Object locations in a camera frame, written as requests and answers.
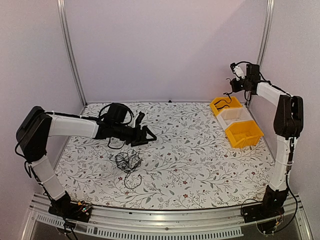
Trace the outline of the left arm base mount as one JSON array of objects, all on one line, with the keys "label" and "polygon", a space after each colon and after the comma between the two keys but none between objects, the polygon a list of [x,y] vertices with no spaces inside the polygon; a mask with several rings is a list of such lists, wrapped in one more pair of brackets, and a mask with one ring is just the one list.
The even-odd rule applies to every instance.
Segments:
[{"label": "left arm base mount", "polygon": [[92,213],[93,205],[85,201],[72,201],[67,192],[59,198],[54,200],[50,194],[47,193],[50,200],[50,207],[48,212],[52,215],[59,216],[69,220],[88,223]]}]

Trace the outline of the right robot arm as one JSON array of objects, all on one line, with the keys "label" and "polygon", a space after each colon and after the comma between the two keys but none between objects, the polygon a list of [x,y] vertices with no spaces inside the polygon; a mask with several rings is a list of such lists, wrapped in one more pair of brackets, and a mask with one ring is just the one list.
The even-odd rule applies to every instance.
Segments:
[{"label": "right robot arm", "polygon": [[265,190],[266,197],[286,196],[289,176],[294,163],[295,145],[304,126],[304,105],[300,96],[291,95],[266,80],[258,64],[248,61],[231,63],[235,78],[230,81],[234,93],[245,91],[259,96],[276,107],[273,130],[277,137],[275,172]]}]

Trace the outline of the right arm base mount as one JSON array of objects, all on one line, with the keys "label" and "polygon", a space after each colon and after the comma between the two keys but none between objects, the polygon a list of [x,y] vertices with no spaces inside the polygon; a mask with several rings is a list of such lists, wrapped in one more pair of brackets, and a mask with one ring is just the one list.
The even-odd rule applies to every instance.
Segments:
[{"label": "right arm base mount", "polygon": [[262,221],[257,224],[257,229],[265,235],[272,234],[276,231],[280,219],[284,214],[284,202],[287,199],[289,189],[272,190],[269,186],[266,187],[262,202],[256,205],[241,206],[240,213],[244,218],[245,223]]}]

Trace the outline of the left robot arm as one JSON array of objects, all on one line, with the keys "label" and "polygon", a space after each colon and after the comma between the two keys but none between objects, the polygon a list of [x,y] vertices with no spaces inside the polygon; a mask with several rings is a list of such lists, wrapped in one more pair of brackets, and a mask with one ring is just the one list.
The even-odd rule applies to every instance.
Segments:
[{"label": "left robot arm", "polygon": [[134,116],[122,103],[110,103],[99,111],[97,117],[45,111],[34,106],[16,132],[15,149],[25,160],[29,176],[35,177],[49,199],[55,201],[55,209],[63,216],[74,213],[74,205],[64,190],[47,156],[50,137],[83,137],[94,140],[118,139],[132,147],[146,145],[157,137],[146,125],[141,125],[144,113]]}]

